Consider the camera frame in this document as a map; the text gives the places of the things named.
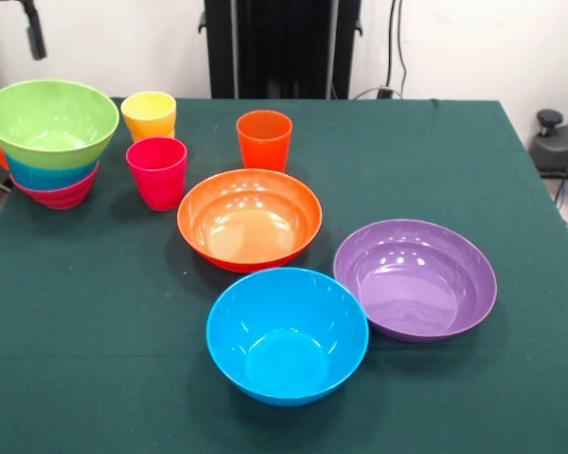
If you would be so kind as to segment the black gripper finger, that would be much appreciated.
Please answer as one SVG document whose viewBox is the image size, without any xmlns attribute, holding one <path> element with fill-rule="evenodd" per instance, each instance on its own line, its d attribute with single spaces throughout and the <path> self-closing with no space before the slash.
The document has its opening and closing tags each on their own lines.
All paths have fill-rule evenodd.
<svg viewBox="0 0 568 454">
<path fill-rule="evenodd" d="M 32 57 L 36 61 L 42 60 L 46 57 L 46 50 L 38 11 L 33 0 L 22 0 L 21 4 L 28 19 L 27 37 Z"/>
</svg>

